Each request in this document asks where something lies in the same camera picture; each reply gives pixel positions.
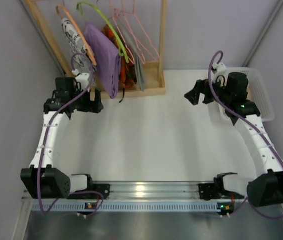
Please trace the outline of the beige trousers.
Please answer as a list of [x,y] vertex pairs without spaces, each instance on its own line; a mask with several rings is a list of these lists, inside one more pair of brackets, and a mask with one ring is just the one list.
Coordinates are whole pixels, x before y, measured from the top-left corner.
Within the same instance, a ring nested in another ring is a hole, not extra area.
[[247,86],[247,99],[251,102],[255,101],[254,94],[253,94],[250,84]]

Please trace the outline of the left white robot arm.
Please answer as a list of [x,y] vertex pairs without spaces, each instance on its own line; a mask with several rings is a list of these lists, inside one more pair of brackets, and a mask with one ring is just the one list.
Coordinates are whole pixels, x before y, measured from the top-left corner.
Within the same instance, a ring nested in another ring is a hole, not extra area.
[[104,106],[100,89],[91,99],[94,78],[89,73],[77,77],[58,77],[56,89],[43,105],[43,126],[35,155],[20,178],[34,199],[76,199],[94,190],[90,174],[68,175],[60,169],[62,143],[74,113],[99,114]]

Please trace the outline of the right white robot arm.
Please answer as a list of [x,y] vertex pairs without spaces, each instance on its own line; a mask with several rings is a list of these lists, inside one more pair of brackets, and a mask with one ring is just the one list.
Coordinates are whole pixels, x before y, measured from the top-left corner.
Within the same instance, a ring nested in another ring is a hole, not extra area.
[[254,208],[283,204],[283,159],[262,121],[257,104],[249,98],[249,78],[242,72],[219,74],[214,79],[198,79],[184,97],[193,105],[216,103],[228,122],[240,134],[255,167],[254,178],[237,172],[220,173],[214,178],[213,195],[235,195],[247,199]]

